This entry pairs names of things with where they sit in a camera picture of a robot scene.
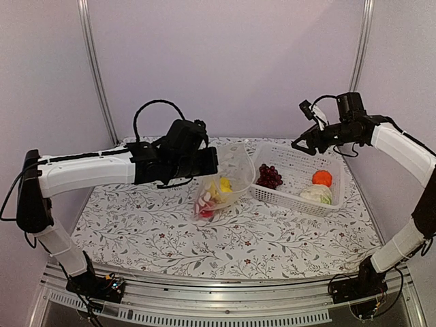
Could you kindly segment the white plastic basket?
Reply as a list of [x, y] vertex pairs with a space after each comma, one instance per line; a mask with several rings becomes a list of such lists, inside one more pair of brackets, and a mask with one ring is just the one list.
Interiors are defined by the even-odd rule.
[[[276, 189], [252, 184], [249, 192], [257, 200], [319, 217], [339, 209], [344, 202], [345, 172], [343, 162], [335, 157], [319, 154], [310, 156], [286, 144], [261, 142], [252, 160], [255, 169], [262, 164], [274, 166], [283, 181]], [[326, 170], [332, 175], [331, 204], [300, 197], [300, 193], [312, 185], [312, 177], [318, 170]]]

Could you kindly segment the white green cauliflower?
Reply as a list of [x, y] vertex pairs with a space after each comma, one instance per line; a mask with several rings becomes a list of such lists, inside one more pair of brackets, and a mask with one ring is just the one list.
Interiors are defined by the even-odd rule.
[[322, 204], [332, 204], [333, 195], [329, 187], [325, 185], [311, 185], [306, 187], [300, 192], [300, 197], [322, 203]]

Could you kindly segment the clear zip top bag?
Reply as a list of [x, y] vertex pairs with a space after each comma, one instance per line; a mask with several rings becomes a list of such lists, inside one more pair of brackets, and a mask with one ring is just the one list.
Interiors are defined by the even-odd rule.
[[255, 179], [254, 164], [246, 142], [217, 147], [217, 173], [200, 179], [193, 205], [193, 219], [209, 219], [245, 195]]

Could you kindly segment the orange pumpkin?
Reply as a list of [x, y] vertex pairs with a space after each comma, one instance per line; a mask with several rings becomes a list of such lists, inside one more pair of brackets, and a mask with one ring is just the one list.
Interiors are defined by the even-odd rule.
[[324, 185], [327, 187], [330, 187], [332, 185], [333, 177], [331, 173], [327, 170], [318, 170], [313, 176], [312, 176], [312, 183], [314, 185]]

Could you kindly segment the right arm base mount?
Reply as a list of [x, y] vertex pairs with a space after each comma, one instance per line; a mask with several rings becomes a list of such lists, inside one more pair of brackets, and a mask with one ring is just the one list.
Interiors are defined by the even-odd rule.
[[334, 304], [359, 300], [382, 294], [388, 290], [386, 273], [361, 270], [356, 277], [335, 275], [328, 284], [328, 293]]

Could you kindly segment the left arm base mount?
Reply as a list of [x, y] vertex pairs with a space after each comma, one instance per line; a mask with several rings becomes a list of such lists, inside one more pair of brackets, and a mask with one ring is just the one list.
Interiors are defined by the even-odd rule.
[[69, 277], [66, 290], [92, 299], [120, 304], [125, 292], [125, 279], [122, 277], [98, 277], [86, 272]]

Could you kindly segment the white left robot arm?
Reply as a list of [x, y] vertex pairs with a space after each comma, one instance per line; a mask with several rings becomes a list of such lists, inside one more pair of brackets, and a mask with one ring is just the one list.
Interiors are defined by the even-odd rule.
[[202, 121], [177, 119], [168, 133], [154, 142], [137, 138], [116, 148], [62, 157], [26, 154], [18, 175], [16, 223], [34, 235], [87, 296], [102, 288], [92, 264], [64, 227], [51, 214], [51, 199], [61, 193], [112, 184], [158, 184], [169, 188], [181, 178], [185, 184], [198, 176], [217, 173], [217, 150], [208, 144]]

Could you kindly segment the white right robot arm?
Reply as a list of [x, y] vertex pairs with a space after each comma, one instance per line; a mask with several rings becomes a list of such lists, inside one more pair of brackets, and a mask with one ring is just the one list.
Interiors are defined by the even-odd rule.
[[346, 144], [368, 146], [391, 159], [421, 187], [405, 226], [360, 265], [367, 271], [353, 280], [352, 291], [366, 297], [379, 284], [375, 273], [390, 270], [417, 250], [426, 252], [435, 239], [435, 152], [389, 116], [367, 113], [358, 92], [322, 95], [300, 102], [299, 108], [314, 124], [292, 142], [294, 149], [317, 155]]

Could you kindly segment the yellow corn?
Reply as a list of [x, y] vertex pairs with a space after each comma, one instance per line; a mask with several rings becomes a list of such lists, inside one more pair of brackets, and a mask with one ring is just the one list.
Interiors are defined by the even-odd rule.
[[219, 180], [219, 187], [222, 193], [232, 193], [232, 185], [228, 178], [221, 177]]
[[215, 204], [223, 204], [226, 202], [225, 194], [221, 191], [220, 187], [216, 186], [215, 183], [211, 183], [206, 192], [209, 194], [208, 201], [212, 201]]

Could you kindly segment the red bell pepper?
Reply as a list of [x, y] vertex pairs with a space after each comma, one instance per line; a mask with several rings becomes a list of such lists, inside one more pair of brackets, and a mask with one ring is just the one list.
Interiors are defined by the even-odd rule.
[[199, 203], [194, 205], [194, 213], [193, 218], [194, 219], [210, 219], [214, 216], [215, 211], [213, 210], [212, 206], [209, 205], [209, 203], [206, 203], [204, 206], [200, 205]]

